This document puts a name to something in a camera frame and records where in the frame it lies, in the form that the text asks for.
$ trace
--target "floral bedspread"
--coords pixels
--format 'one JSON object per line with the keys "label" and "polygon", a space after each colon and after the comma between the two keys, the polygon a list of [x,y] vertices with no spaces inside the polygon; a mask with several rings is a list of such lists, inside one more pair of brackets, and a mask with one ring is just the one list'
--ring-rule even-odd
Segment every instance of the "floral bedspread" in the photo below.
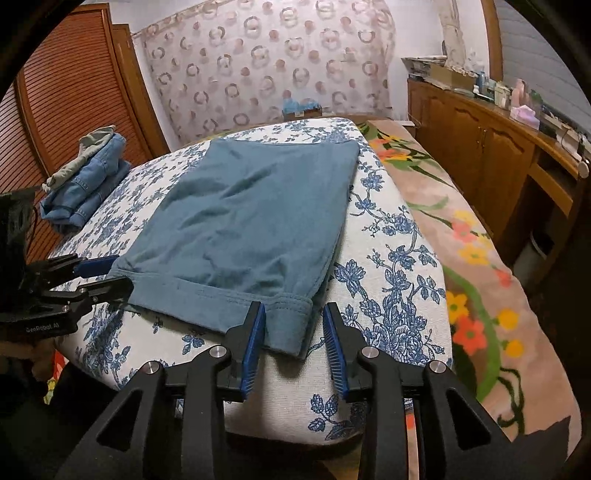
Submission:
{"label": "floral bedspread", "polygon": [[[403,127],[358,127],[443,265],[456,374],[523,447],[524,461],[551,478],[580,439],[580,413],[520,283],[450,177]],[[410,416],[407,424],[412,430]]]}
{"label": "floral bedspread", "polygon": [[[441,264],[355,124],[319,118],[229,137],[273,143],[358,142],[358,169],[348,192],[326,301],[335,301],[344,321],[360,329],[369,344],[399,360],[425,364],[436,358],[451,364]],[[198,165],[208,147],[209,141],[190,145],[133,169],[84,229],[54,255],[75,252],[93,258],[125,252],[162,198],[185,171]],[[61,288],[74,290],[80,283],[76,279]],[[99,304],[79,322],[78,332],[57,346],[89,375],[122,388],[149,360],[165,366],[188,362],[220,340],[220,335],[156,312],[135,314]],[[339,401],[324,344],[319,312],[305,362],[263,352],[248,401],[224,405],[227,430],[308,445],[341,442],[360,433],[366,405]]]}

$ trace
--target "white floral fabric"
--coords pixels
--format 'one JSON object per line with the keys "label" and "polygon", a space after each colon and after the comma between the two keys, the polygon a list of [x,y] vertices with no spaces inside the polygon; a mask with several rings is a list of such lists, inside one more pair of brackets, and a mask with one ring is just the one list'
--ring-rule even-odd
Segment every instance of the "white floral fabric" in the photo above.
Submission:
{"label": "white floral fabric", "polygon": [[[338,304],[345,323],[360,329],[368,344],[400,361],[425,364],[439,359],[450,364],[441,265],[355,124],[343,118],[300,120],[229,137],[359,143],[358,169],[326,301]],[[208,147],[205,141],[133,169],[83,230],[53,255],[123,254],[162,198],[184,172],[198,165]],[[95,280],[78,278],[61,289],[74,290]],[[58,349],[89,375],[118,389],[149,360],[165,366],[188,362],[221,338],[161,314],[136,314],[100,304],[80,321],[76,333],[58,340]],[[366,414],[364,404],[348,405],[336,395],[320,318],[304,362],[263,352],[248,400],[226,403],[224,408],[229,432],[306,444],[342,441],[359,433]]]}

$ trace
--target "wooden closet door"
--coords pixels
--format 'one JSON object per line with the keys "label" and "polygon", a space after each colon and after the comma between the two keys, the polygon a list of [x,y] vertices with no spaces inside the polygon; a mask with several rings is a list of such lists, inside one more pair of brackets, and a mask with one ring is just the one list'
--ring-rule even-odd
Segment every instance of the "wooden closet door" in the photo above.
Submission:
{"label": "wooden closet door", "polygon": [[[47,178],[30,136],[21,118],[21,111],[14,87],[11,86],[0,102],[0,193],[40,185]],[[43,194],[39,192],[38,202]],[[39,220],[35,229],[34,242],[27,261],[46,258],[53,250],[59,235],[49,223]]]}
{"label": "wooden closet door", "polygon": [[134,166],[152,159],[117,66],[107,4],[68,15],[27,61],[18,86],[50,173],[77,156],[80,137],[112,124],[127,139],[124,159]]}

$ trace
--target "silver bolt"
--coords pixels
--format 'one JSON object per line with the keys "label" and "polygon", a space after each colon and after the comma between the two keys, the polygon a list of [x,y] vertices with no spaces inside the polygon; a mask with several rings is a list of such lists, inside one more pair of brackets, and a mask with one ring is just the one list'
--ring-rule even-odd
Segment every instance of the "silver bolt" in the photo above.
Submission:
{"label": "silver bolt", "polygon": [[379,350],[374,346],[364,346],[361,349],[361,355],[366,358],[376,358],[379,355]]}
{"label": "silver bolt", "polygon": [[155,374],[160,368],[160,364],[156,360],[150,360],[142,365],[140,370],[148,375]]}
{"label": "silver bolt", "polygon": [[430,362],[429,368],[432,372],[435,372],[436,374],[442,374],[447,369],[446,364],[440,362],[439,360],[433,360],[432,362]]}
{"label": "silver bolt", "polygon": [[228,349],[222,345],[216,345],[209,349],[209,355],[214,358],[221,358],[228,352]]}

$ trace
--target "patterned curtain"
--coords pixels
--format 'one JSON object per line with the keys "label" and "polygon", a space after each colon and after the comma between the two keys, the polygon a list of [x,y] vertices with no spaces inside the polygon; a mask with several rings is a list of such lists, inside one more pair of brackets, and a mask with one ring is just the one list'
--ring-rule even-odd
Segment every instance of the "patterned curtain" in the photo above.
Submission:
{"label": "patterned curtain", "polygon": [[383,0],[209,0],[138,33],[183,143],[282,119],[284,99],[387,115]]}

